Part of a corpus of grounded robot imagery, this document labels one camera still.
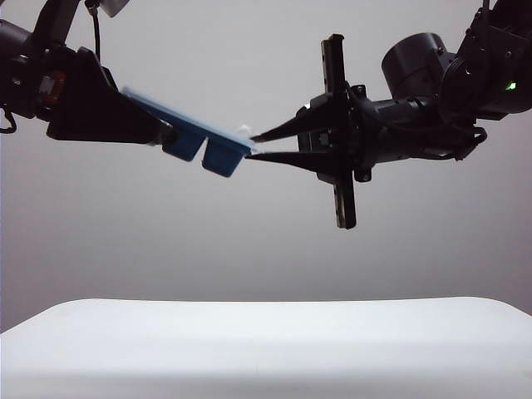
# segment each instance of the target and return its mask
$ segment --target black cable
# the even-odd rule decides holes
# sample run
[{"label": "black cable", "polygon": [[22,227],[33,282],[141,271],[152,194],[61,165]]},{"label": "black cable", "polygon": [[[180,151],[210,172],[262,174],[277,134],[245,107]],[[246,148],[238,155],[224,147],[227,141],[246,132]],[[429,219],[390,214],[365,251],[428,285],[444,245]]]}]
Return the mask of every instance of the black cable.
[{"label": "black cable", "polygon": [[98,14],[95,13],[92,16],[92,21],[94,22],[94,40],[96,42],[96,56],[98,57],[98,61],[101,59],[100,49],[100,23],[98,22]]},{"label": "black cable", "polygon": [[85,7],[92,15],[92,22],[94,25],[94,41],[95,41],[95,53],[98,61],[101,59],[101,40],[100,40],[100,22],[98,21],[98,7],[100,2],[98,0],[86,0]]},{"label": "black cable", "polygon": [[10,127],[0,128],[0,133],[11,134],[11,133],[16,132],[17,122],[15,121],[15,117],[5,106],[0,106],[0,108],[3,110],[3,114],[6,117],[6,119],[9,121],[9,123],[11,123]]}]

